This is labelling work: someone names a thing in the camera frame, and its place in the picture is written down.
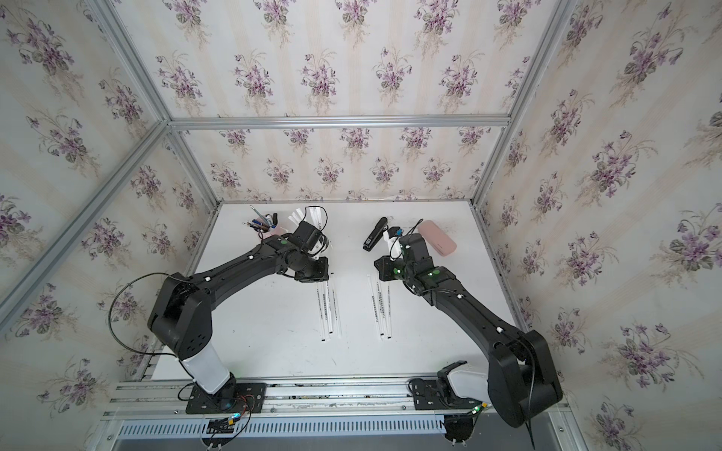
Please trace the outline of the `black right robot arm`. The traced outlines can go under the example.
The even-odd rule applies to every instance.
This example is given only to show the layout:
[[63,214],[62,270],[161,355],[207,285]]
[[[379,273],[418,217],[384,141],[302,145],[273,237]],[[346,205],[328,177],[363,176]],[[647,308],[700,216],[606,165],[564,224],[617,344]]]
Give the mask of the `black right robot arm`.
[[374,267],[383,282],[400,281],[451,318],[487,359],[487,392],[492,406],[518,428],[562,400],[550,348],[535,330],[523,332],[478,301],[460,279],[434,263],[427,244],[415,233],[400,237],[400,255],[379,257]]

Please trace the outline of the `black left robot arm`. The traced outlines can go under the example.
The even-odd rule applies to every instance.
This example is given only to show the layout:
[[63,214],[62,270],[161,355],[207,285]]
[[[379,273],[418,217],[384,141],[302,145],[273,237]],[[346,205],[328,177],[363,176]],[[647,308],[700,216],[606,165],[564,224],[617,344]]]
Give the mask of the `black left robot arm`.
[[206,272],[167,276],[148,319],[150,332],[178,358],[207,395],[234,398],[235,377],[212,346],[212,312],[229,297],[273,274],[299,283],[329,279],[328,240],[306,221],[262,239],[250,251]]

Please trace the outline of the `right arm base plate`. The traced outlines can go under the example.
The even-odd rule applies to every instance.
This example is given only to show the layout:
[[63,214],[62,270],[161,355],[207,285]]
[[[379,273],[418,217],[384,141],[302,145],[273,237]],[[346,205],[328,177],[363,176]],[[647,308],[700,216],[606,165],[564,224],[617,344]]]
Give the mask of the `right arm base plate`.
[[407,389],[416,411],[457,410],[477,413],[490,406],[488,402],[474,398],[459,398],[449,385],[438,380],[411,379]]

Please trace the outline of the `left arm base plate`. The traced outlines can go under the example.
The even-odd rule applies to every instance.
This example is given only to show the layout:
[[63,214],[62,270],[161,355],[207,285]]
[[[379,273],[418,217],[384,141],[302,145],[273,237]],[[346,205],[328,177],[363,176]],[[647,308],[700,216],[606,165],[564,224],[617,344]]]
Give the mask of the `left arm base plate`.
[[194,384],[185,406],[185,413],[230,415],[246,411],[256,415],[262,410],[267,388],[266,383],[236,383],[233,387],[224,387],[218,394],[211,395]]

